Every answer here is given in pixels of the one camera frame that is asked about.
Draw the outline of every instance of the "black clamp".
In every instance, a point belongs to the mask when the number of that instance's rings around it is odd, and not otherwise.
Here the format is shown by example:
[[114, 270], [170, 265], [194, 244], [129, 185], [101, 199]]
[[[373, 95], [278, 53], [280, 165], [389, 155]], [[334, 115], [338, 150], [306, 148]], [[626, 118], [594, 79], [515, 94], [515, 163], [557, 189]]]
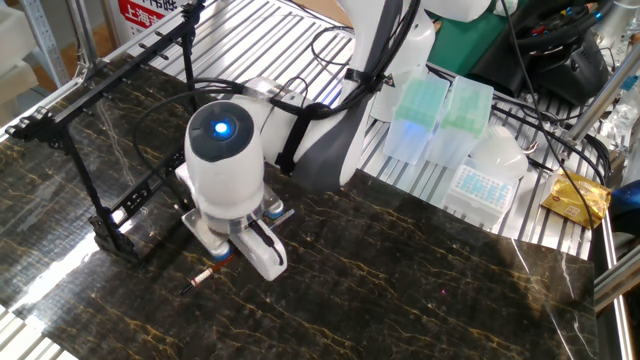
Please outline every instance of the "black clamp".
[[344, 78], [345, 80], [364, 84], [367, 86], [367, 88], [369, 88], [369, 92], [374, 93], [382, 90], [382, 85], [384, 85], [384, 79], [386, 78], [386, 76], [382, 75], [380, 76], [380, 78], [374, 78], [366, 72], [348, 68], [347, 72], [344, 74]]
[[54, 150], [66, 150], [57, 131], [56, 120], [53, 114], [42, 106], [39, 106], [33, 114], [23, 117], [12, 126], [7, 127], [5, 133], [14, 139], [30, 142], [38, 140], [47, 143]]
[[312, 119], [314, 119], [319, 112], [327, 109], [329, 109], [329, 106], [323, 103], [314, 103], [306, 106], [298, 115], [282, 152], [276, 157], [276, 165], [280, 167], [280, 171], [283, 174], [291, 176], [291, 173], [293, 173], [293, 170], [296, 168], [293, 157], [296, 155], [300, 143], [302, 143], [302, 138], [304, 138], [304, 135], [307, 133], [309, 124], [311, 124]]

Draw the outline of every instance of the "metal rod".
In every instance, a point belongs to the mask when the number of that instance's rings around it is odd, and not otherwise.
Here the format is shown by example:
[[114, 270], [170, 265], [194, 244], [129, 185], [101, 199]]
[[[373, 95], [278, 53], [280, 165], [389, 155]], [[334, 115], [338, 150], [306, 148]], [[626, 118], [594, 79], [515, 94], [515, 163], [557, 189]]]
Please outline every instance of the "metal rod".
[[635, 74], [640, 67], [640, 46], [636, 46], [622, 65], [613, 74], [609, 82], [593, 100], [576, 125], [564, 136], [566, 140], [575, 144], [582, 142], [589, 130], [598, 122], [602, 114], [620, 93], [620, 86], [631, 74]]
[[596, 311], [599, 312], [618, 296], [640, 283], [640, 247], [627, 254], [614, 267], [595, 281]]
[[117, 49], [122, 44], [120, 43], [120, 38], [118, 38], [118, 32], [116, 31], [116, 20], [113, 16], [113, 10], [111, 9], [111, 2], [109, 0], [101, 0], [100, 5], [102, 5], [102, 13], [104, 14], [104, 20], [107, 24], [107, 30], [109, 30], [111, 45], [114, 49]]
[[607, 305], [611, 304], [619, 296], [624, 295], [627, 291], [633, 289], [638, 284], [640, 284], [640, 271], [630, 273], [627, 278], [616, 283], [611, 290], [604, 293], [596, 293], [596, 313], [602, 311], [607, 307]]
[[29, 26], [40, 49], [40, 52], [36, 53], [36, 57], [41, 65], [48, 70], [56, 86], [61, 88], [69, 82], [69, 74], [62, 61], [62, 56], [60, 56], [56, 39], [53, 37], [42, 4], [40, 0], [20, 0], [20, 4], [27, 15]]
[[[64, 144], [64, 150], [67, 154], [69, 154], [69, 156], [71, 156], [71, 159], [76, 166], [76, 170], [80, 175], [80, 180], [82, 180], [85, 191], [87, 192], [87, 195], [89, 195], [89, 199], [91, 199], [93, 207], [96, 209], [96, 215], [105, 224], [110, 224], [112, 222], [111, 212], [108, 208], [105, 208], [102, 205], [102, 201], [100, 201], [100, 196], [98, 195], [98, 190], [96, 190], [95, 186], [93, 185], [93, 180], [91, 180], [89, 170], [87, 170], [87, 167], [84, 165], [84, 161], [82, 161], [82, 157], [78, 152], [78, 148], [76, 148], [76, 145], [73, 143], [73, 138], [71, 137], [71, 134], [69, 134], [69, 130], [65, 127], [64, 129], [60, 130], [59, 134], [61, 137], [61, 141]], [[108, 225], [107, 229], [111, 239], [116, 239], [119, 237], [117, 229], [114, 229]]]
[[81, 54], [85, 67], [85, 69], [80, 69], [81, 65], [78, 64], [78, 69], [80, 71], [92, 69], [98, 62], [98, 50], [93, 39], [93, 29], [89, 22], [89, 15], [87, 15], [87, 6], [84, 0], [67, 0], [67, 7], [78, 39], [78, 53]]
[[[193, 82], [193, 64], [191, 63], [191, 49], [193, 47], [193, 39], [195, 38], [195, 30], [193, 32], [187, 32], [182, 36], [182, 58], [184, 59], [184, 73], [187, 80], [187, 91], [193, 91], [196, 89], [196, 84]], [[193, 112], [198, 110], [198, 101], [195, 95], [189, 99]]]

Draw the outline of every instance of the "metal bracket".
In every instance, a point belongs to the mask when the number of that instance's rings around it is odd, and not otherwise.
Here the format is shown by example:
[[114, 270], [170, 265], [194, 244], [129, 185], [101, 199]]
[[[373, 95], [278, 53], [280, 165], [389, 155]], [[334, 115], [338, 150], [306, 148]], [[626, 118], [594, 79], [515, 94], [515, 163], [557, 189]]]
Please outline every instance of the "metal bracket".
[[[195, 37], [195, 26], [200, 20], [200, 13], [204, 9], [204, 0], [195, 0], [183, 6], [184, 21], [177, 25], [174, 29], [163, 35], [153, 45], [145, 49], [140, 55], [129, 61], [122, 68], [116, 70], [106, 80], [100, 81], [96, 86], [91, 87], [89, 91], [80, 97], [73, 104], [57, 115], [52, 115], [49, 110], [39, 107], [36, 111], [22, 119], [16, 125], [9, 126], [6, 133], [13, 138], [20, 139], [24, 142], [38, 140], [47, 143], [50, 148], [63, 150], [65, 155], [72, 158], [76, 170], [82, 180], [87, 195], [91, 199], [96, 210], [96, 216], [89, 219], [89, 222], [96, 233], [95, 241], [101, 249], [109, 251], [128, 261], [140, 262], [140, 258], [135, 251], [134, 244], [131, 240], [120, 232], [120, 227], [127, 220], [131, 219], [147, 201], [162, 187], [167, 177], [171, 175], [175, 169], [184, 163], [184, 149], [180, 146], [171, 155], [167, 156], [160, 164], [151, 172], [138, 181], [136, 185], [131, 187], [117, 202], [117, 204], [109, 209], [102, 205], [100, 196], [87, 170], [87, 167], [76, 148], [71, 135], [69, 134], [68, 125], [83, 113], [91, 115], [88, 110], [100, 101], [103, 97], [109, 98], [108, 93], [120, 85], [120, 83], [128, 82], [129, 77], [146, 68], [147, 64], [153, 60], [158, 54], [162, 54], [169, 46], [173, 45], [178, 39], [182, 39], [185, 69], [190, 70], [187, 76], [187, 89], [193, 90], [195, 84], [193, 82], [193, 71], [191, 62], [191, 47]], [[93, 77], [89, 75], [85, 80], [88, 81]], [[195, 97], [192, 99], [194, 109], [197, 109]], [[152, 183], [152, 179], [158, 177], [159, 181]], [[188, 204], [179, 204], [181, 208], [188, 207]], [[126, 216], [118, 220], [113, 219], [114, 212], [122, 209], [126, 212]]]
[[105, 222], [100, 216], [92, 216], [89, 218], [89, 223], [93, 226], [93, 231], [96, 233], [95, 241], [100, 249], [132, 263], [140, 262], [141, 259], [131, 240], [119, 230], [116, 230], [116, 236], [114, 236], [113, 229], [117, 229], [117, 225], [111, 217]]

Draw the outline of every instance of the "gold foil bag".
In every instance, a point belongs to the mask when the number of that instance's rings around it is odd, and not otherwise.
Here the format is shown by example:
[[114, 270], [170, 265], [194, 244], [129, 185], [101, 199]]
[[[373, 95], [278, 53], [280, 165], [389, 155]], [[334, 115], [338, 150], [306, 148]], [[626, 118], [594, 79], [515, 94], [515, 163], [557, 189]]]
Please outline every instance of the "gold foil bag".
[[[587, 204], [589, 204], [591, 216], [593, 217], [593, 226], [600, 225], [611, 202], [611, 190], [578, 174], [569, 172], [569, 175], [580, 189], [582, 196], [587, 200]], [[589, 228], [589, 215], [584, 203], [564, 172], [560, 170], [549, 181], [553, 184], [551, 192], [541, 205], [560, 216]]]

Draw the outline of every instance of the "blue led light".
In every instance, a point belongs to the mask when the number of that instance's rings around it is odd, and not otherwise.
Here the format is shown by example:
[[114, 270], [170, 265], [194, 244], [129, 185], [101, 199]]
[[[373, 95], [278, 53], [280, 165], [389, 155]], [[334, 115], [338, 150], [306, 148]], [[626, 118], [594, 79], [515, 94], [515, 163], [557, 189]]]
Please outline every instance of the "blue led light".
[[225, 123], [217, 123], [215, 130], [217, 133], [220, 133], [221, 135], [224, 135], [226, 133], [229, 132], [229, 125], [225, 124]]
[[236, 123], [232, 119], [222, 118], [211, 121], [211, 136], [217, 141], [226, 141], [231, 139], [236, 132]]

